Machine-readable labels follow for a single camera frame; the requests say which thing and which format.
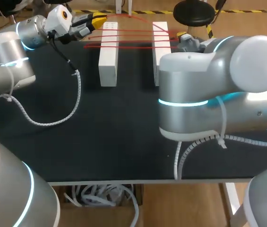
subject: red string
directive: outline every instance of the red string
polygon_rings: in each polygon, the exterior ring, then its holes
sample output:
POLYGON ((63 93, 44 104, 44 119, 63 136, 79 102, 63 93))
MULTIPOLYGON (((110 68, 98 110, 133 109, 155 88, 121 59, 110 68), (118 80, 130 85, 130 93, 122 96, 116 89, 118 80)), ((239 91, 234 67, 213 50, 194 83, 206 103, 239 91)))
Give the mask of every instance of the red string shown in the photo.
MULTIPOLYGON (((150 21, 147 21, 143 18, 140 17, 136 17, 136 16, 130 16, 128 14, 114 14, 114 15, 108 15, 107 17, 130 17, 133 19, 137 19, 140 21, 143 21, 144 23, 147 24, 152 24, 153 26, 159 28, 161 31, 148 31, 148 30, 126 30, 126 29, 98 29, 98 30, 103 30, 103 31, 130 31, 130 32, 166 32, 168 34, 170 34, 169 31, 166 31, 164 29, 162 29, 160 26, 157 26, 155 24, 153 24, 150 21)), ((99 36, 92 36, 93 38, 95 37, 105 37, 105 36, 126 36, 126 35, 99 35, 99 36)), ((176 41, 175 39, 170 39, 170 40, 158 40, 155 42, 172 42, 172 41, 176 41)), ((154 49, 154 48, 177 48, 177 47, 173 47, 173 46, 97 46, 95 44, 101 44, 101 43, 131 43, 131 42, 135 42, 135 43, 145 43, 145 42, 153 42, 153 40, 132 40, 132 41, 103 41, 103 42, 92 42, 92 43, 88 43, 84 46, 84 48, 101 48, 101 47, 112 47, 112 48, 119 48, 119 49, 154 49)))
POLYGON ((145 19, 140 18, 140 17, 133 16, 133 15, 128 15, 128 14, 113 14, 113 15, 107 15, 107 17, 129 17, 129 18, 133 18, 133 19, 136 19, 136 20, 143 21, 144 23, 147 23, 147 24, 152 24, 154 27, 157 27, 161 31, 166 32, 166 33, 169 33, 169 31, 166 31, 166 30, 162 29, 160 26, 155 25, 155 24, 153 24, 152 22, 150 22, 148 20, 145 20, 145 19))
POLYGON ((101 48, 101 47, 114 47, 119 49, 155 49, 155 48, 172 48, 176 49, 176 46, 84 46, 84 48, 101 48))
POLYGON ((97 30, 100 30, 100 31, 120 31, 120 32, 163 32, 163 31, 152 31, 152 30, 103 29, 103 28, 98 28, 97 30))
POLYGON ((137 34, 127 34, 127 35, 95 35, 90 36, 88 39, 101 38, 101 37, 115 37, 115 36, 167 36, 167 35, 137 35, 137 34))

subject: yellow black hazard tape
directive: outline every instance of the yellow black hazard tape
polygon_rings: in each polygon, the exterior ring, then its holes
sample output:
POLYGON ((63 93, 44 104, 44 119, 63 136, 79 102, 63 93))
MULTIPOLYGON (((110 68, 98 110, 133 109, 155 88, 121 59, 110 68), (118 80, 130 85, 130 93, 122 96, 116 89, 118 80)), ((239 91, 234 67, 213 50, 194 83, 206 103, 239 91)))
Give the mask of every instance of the yellow black hazard tape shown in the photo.
MULTIPOLYGON (((75 10, 76 13, 115 13, 115 10, 75 10)), ((172 14, 172 11, 132 11, 132 14, 172 14)), ((236 10, 236 9, 227 9, 222 10, 221 13, 267 13, 266 9, 257 9, 257 10, 236 10)))
POLYGON ((207 28, 209 39, 214 38, 211 25, 206 25, 206 28, 207 28))
MULTIPOLYGON (((75 10, 76 13, 115 13, 115 10, 75 10)), ((132 14, 172 14, 172 11, 132 11, 132 14)))
POLYGON ((267 9, 256 9, 256 10, 227 9, 227 10, 222 10, 221 13, 267 13, 267 9))

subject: white foam block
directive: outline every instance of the white foam block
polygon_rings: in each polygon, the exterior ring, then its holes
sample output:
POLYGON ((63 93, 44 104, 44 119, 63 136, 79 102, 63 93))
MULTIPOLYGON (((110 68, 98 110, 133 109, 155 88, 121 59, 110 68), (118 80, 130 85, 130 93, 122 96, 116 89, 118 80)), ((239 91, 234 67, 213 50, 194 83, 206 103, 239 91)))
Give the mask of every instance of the white foam block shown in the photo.
POLYGON ((154 48, 153 49, 153 72, 154 72, 154 81, 155 85, 159 86, 159 66, 160 66, 160 59, 163 57, 165 54, 171 53, 171 48, 170 48, 170 42, 169 41, 164 41, 164 42, 157 42, 159 40, 169 40, 169 34, 167 32, 160 32, 161 29, 158 27, 154 26, 157 25, 160 28, 162 28, 164 31, 168 31, 168 25, 167 22, 153 22, 153 42, 152 46, 153 47, 160 47, 160 46, 166 46, 167 48, 154 48))
MULTIPOLYGON (((105 29, 118 29, 117 22, 105 22, 103 25, 103 35, 117 35, 118 31, 105 31, 105 29)), ((118 70, 118 53, 119 43, 118 36, 102 37, 102 42, 111 41, 111 43, 101 43, 99 58, 99 73, 102 87, 115 87, 117 82, 118 70)))

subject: stool seat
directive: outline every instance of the stool seat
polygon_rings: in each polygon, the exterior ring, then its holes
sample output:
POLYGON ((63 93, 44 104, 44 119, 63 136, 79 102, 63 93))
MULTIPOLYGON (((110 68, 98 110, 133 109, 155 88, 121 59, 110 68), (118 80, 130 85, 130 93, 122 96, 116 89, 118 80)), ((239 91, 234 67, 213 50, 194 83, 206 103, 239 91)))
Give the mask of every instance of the stool seat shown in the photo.
POLYGON ((209 25, 214 20, 215 10, 204 1, 185 0, 174 7, 173 17, 183 25, 200 27, 209 25))

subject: black table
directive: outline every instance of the black table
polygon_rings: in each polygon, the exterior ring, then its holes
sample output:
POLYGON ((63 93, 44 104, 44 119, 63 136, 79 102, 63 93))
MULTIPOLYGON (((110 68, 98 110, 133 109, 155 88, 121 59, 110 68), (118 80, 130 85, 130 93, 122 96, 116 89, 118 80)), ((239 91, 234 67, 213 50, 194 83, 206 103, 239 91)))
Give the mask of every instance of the black table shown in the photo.
MULTIPOLYGON (((83 46, 59 45, 81 72, 77 112, 61 125, 42 128, 1 99, 0 142, 48 182, 173 179, 177 142, 159 132, 152 50, 120 49, 117 87, 101 87, 100 50, 83 46)), ((27 54, 36 82, 13 95, 35 121, 64 118, 77 98, 76 77, 50 46, 27 54)), ((267 141, 267 131, 238 135, 267 141)), ((183 143, 182 150, 189 144, 183 143)), ((248 179, 267 168, 267 148, 232 141, 226 145, 222 149, 210 141, 197 147, 187 159, 183 179, 248 179)))

